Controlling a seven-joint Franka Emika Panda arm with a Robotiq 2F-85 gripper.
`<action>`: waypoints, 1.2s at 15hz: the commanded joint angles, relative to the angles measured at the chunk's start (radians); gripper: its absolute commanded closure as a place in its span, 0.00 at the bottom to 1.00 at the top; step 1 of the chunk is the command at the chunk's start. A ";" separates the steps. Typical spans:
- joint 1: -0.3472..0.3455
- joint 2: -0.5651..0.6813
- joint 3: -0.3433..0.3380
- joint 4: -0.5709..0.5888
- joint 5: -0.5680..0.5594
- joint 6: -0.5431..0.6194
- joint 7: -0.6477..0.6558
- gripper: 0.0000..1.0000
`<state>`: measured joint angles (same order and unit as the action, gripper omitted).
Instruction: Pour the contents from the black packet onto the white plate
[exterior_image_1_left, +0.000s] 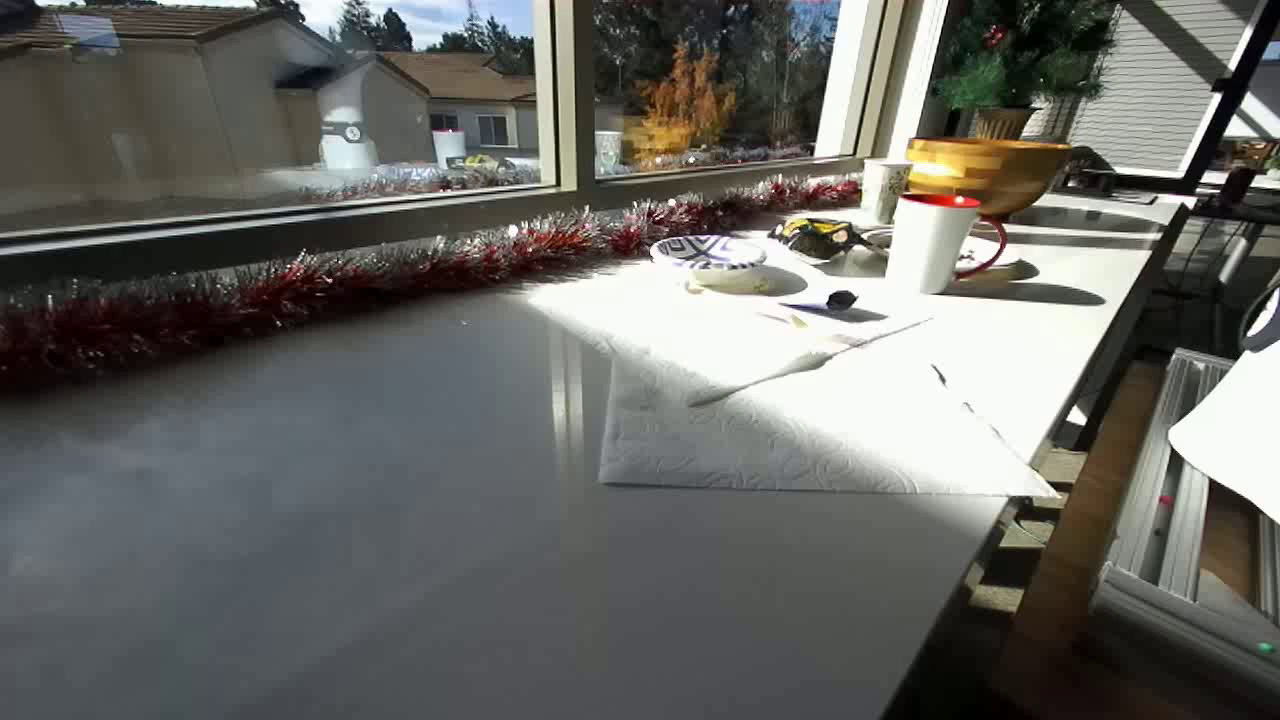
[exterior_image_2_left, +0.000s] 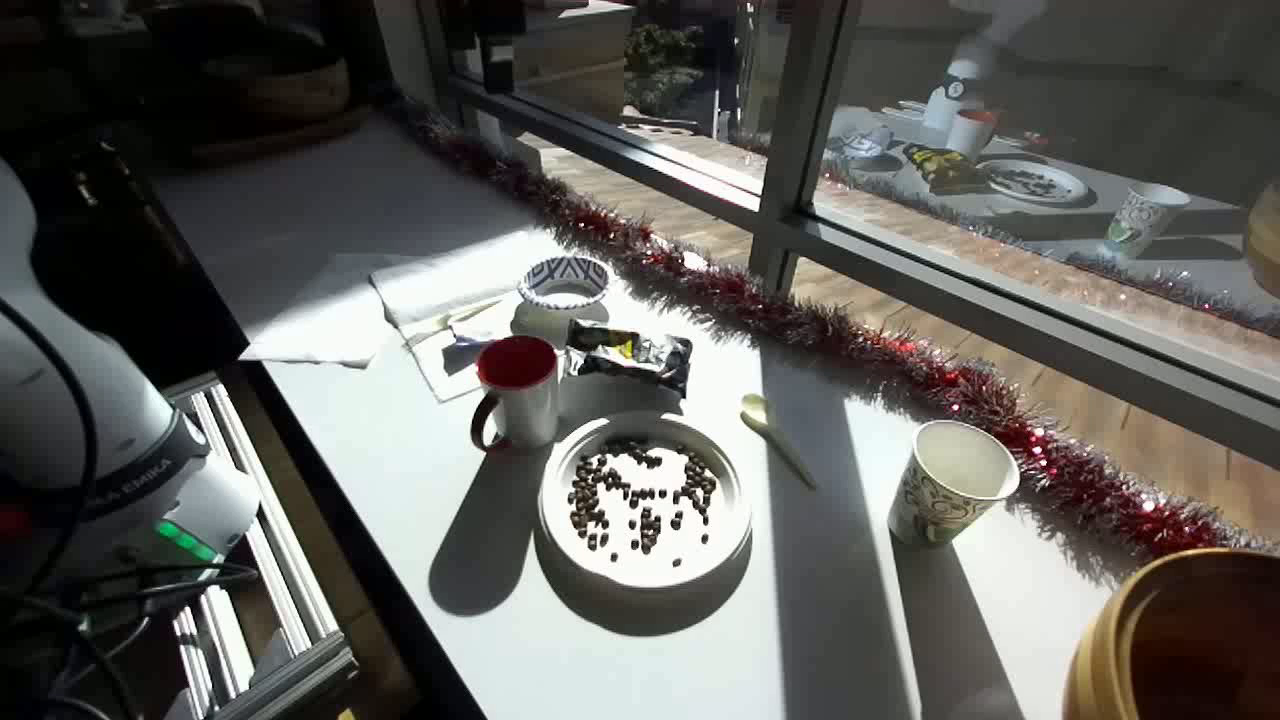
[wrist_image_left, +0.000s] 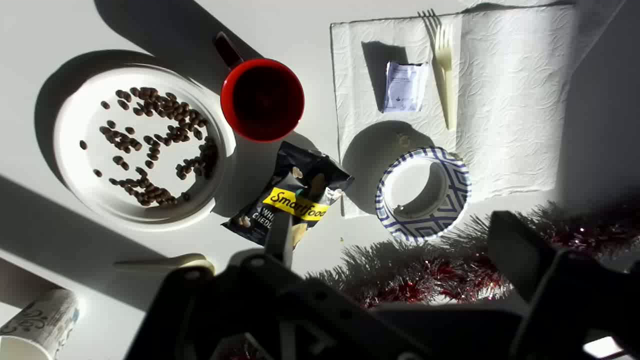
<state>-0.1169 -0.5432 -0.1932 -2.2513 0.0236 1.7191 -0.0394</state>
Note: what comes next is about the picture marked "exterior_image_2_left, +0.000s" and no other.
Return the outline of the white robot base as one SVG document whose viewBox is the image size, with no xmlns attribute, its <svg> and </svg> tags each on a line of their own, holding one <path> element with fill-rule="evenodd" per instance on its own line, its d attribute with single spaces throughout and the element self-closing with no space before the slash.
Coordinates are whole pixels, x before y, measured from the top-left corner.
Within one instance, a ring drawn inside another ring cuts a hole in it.
<svg viewBox="0 0 1280 720">
<path fill-rule="evenodd" d="M 32 244 L 32 195 L 0 163 L 0 584 L 225 560 L 256 523 L 256 485 L 41 289 Z"/>
</svg>

